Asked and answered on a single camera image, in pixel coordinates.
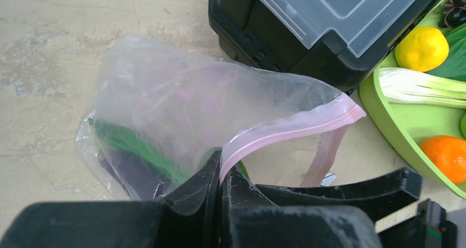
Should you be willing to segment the toy purple eggplant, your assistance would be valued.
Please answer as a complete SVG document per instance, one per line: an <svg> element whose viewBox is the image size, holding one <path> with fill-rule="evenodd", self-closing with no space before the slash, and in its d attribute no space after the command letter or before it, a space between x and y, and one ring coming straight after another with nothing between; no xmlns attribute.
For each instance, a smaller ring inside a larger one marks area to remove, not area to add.
<svg viewBox="0 0 466 248"><path fill-rule="evenodd" d="M172 180L153 168L143 158L111 148L99 151L100 165L133 200L156 200L174 188Z"/></svg>

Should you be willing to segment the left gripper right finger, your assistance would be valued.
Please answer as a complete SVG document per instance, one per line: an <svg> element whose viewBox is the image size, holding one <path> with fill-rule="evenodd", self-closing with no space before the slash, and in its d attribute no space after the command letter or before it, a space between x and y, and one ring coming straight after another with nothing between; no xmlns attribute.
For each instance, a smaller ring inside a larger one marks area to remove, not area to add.
<svg viewBox="0 0 466 248"><path fill-rule="evenodd" d="M374 223L351 206L278 206L237 167L221 185L220 247L381 247Z"/></svg>

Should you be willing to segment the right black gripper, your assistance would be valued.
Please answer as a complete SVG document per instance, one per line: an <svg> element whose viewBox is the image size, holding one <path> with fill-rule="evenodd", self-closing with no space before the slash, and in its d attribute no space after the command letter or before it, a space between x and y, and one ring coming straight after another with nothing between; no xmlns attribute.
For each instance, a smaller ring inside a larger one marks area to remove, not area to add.
<svg viewBox="0 0 466 248"><path fill-rule="evenodd" d="M353 206L377 222L417 202L423 177L404 167L377 178L329 187L291 188L257 184L278 206ZM465 247L465 209L448 212L427 199L414 217L379 233L383 247Z"/></svg>

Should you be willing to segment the toy orange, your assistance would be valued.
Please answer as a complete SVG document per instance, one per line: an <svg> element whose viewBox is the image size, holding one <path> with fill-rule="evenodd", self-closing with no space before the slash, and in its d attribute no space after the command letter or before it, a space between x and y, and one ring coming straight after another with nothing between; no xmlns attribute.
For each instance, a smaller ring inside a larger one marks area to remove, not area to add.
<svg viewBox="0 0 466 248"><path fill-rule="evenodd" d="M419 147L451 182L465 182L465 140L437 135L423 141Z"/></svg>

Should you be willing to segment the toy green bean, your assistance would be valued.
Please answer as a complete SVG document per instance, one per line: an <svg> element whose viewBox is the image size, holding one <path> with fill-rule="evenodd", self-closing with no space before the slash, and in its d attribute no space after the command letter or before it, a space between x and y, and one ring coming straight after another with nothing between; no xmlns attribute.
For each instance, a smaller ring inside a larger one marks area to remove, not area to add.
<svg viewBox="0 0 466 248"><path fill-rule="evenodd" d="M201 168L203 152L221 147L224 124L225 117L205 113L167 117L160 124L150 124L157 135L150 139L138 131L88 116L80 125L76 141L82 148L92 149L100 142L133 153L181 185Z"/></svg>

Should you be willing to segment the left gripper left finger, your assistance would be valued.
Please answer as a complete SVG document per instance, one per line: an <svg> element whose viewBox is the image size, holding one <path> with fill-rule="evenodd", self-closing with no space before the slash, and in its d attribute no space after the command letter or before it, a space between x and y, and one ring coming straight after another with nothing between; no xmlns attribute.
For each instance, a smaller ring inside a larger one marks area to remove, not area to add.
<svg viewBox="0 0 466 248"><path fill-rule="evenodd" d="M30 205L1 247L217 247L220 154L159 200Z"/></svg>

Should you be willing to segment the clear zip top bag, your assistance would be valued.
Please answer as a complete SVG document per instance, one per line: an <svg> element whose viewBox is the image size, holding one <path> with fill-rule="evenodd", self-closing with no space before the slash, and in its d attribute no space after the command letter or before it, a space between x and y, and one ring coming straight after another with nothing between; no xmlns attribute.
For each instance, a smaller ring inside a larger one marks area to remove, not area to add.
<svg viewBox="0 0 466 248"><path fill-rule="evenodd" d="M75 147L122 199L161 199L215 152L220 182L238 167L255 184L318 186L365 115L318 79L126 35L103 58Z"/></svg>

